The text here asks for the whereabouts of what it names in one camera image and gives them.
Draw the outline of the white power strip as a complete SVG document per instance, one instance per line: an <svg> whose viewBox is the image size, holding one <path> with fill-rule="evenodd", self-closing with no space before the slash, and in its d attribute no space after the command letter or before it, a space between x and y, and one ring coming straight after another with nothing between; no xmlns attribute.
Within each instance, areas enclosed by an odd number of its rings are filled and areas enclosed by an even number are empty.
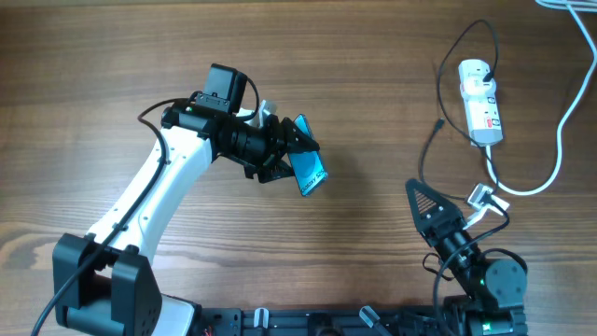
<svg viewBox="0 0 597 336"><path fill-rule="evenodd" d="M462 61L458 66L461 82L467 77L485 77L490 74L490 66L479 59ZM473 97L464 100L468 136L472 139L471 145L480 147L493 146L503 140L503 130L498 111L496 92L494 96Z"/></svg>

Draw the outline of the turquoise screen smartphone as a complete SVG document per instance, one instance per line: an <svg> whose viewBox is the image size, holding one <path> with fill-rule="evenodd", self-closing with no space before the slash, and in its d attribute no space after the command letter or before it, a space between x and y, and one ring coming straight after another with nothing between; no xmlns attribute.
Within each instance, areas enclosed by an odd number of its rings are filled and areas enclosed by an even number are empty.
<svg viewBox="0 0 597 336"><path fill-rule="evenodd" d="M312 194L327 180L328 172L319 151L289 153L288 157L303 197Z"/></svg>

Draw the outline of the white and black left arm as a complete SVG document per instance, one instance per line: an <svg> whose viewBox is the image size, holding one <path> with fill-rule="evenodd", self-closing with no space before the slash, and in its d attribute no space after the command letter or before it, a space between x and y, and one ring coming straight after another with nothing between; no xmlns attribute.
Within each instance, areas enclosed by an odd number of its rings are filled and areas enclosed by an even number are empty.
<svg viewBox="0 0 597 336"><path fill-rule="evenodd" d="M156 144L112 209L83 236L65 234L52 253L59 325L91 335L210 335L199 304L161 293L152 262L193 183L219 158L260 183L293 177L302 195L328 176L304 116L279 119L275 105L242 108L244 73L213 64L205 86L161 103Z"/></svg>

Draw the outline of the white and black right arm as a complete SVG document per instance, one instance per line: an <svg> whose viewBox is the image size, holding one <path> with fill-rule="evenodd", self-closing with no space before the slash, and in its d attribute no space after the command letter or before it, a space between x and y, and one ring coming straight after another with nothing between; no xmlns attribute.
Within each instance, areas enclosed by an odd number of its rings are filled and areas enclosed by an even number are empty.
<svg viewBox="0 0 597 336"><path fill-rule="evenodd" d="M528 266L504 248L481 250L479 242L497 233L493 228L471 237L469 228L487 211L508 218L508 205L492 188L478 184L459 207L423 181L406 183L415 229L438 260L432 302L376 310L269 311L244 315L245 335L525 335L524 295Z"/></svg>

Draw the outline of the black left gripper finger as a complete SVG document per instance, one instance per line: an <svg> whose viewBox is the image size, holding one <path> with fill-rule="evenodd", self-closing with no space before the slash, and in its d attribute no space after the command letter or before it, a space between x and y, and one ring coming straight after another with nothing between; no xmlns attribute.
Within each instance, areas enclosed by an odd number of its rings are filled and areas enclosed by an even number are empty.
<svg viewBox="0 0 597 336"><path fill-rule="evenodd" d="M320 150L319 144L301 131L291 119L284 118L281 126L283 129L285 151L287 153L305 153Z"/></svg>
<svg viewBox="0 0 597 336"><path fill-rule="evenodd" d="M271 161L257 170L257 178L260 183L269 183L294 175L293 168L283 160Z"/></svg>

